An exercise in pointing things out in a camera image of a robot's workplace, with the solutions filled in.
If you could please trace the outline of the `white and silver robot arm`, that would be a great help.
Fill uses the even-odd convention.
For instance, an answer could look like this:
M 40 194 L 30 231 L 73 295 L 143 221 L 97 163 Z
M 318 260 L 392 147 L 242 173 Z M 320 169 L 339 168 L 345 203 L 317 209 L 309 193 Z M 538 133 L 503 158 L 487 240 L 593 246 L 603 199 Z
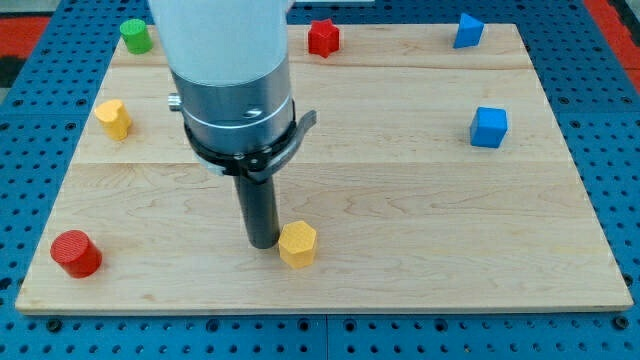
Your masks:
M 177 89 L 170 107 L 212 171 L 260 183 L 315 124 L 295 114 L 286 15 L 291 0 L 149 0 Z

